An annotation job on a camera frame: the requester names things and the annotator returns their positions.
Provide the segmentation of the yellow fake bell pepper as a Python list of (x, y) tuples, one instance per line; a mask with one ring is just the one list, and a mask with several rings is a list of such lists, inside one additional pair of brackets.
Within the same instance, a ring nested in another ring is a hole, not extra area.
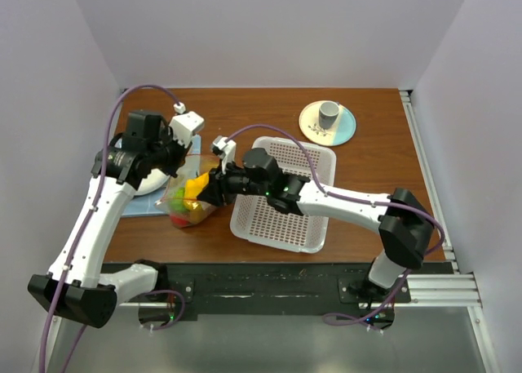
[(209, 183), (209, 173), (188, 179), (184, 186), (184, 199), (197, 200), (197, 197)]

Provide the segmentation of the clear zip top bag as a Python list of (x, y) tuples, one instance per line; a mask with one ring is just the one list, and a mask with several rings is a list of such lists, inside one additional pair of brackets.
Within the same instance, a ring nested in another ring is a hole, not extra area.
[(170, 217), (178, 229), (200, 224), (211, 216), (216, 207), (200, 201), (197, 196), (209, 182), (210, 170), (217, 167), (217, 158), (206, 154), (190, 154), (178, 169), (176, 177), (170, 177), (155, 207)]

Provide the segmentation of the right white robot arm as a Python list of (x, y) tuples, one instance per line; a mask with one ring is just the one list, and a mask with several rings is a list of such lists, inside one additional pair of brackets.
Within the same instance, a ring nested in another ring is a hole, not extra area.
[(379, 235), (382, 252), (363, 282), (365, 296), (383, 301), (406, 270), (422, 267), (435, 223), (408, 189), (370, 194), (318, 185), (305, 175), (281, 169), (264, 149), (245, 153), (242, 164), (220, 162), (210, 170), (197, 199), (226, 206), (237, 195), (258, 196), (281, 214), (320, 216), (359, 225)]

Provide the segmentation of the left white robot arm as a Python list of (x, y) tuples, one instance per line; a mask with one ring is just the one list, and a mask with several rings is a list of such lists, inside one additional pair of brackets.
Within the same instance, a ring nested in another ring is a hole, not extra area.
[(204, 120), (194, 112), (170, 121), (159, 113), (134, 111), (126, 129), (96, 154), (86, 201), (64, 248), (45, 275), (34, 274), (29, 294), (48, 312), (101, 328), (116, 307), (139, 295), (163, 300), (169, 291), (164, 264), (138, 260), (103, 274), (108, 245), (141, 182), (158, 169), (175, 176)]

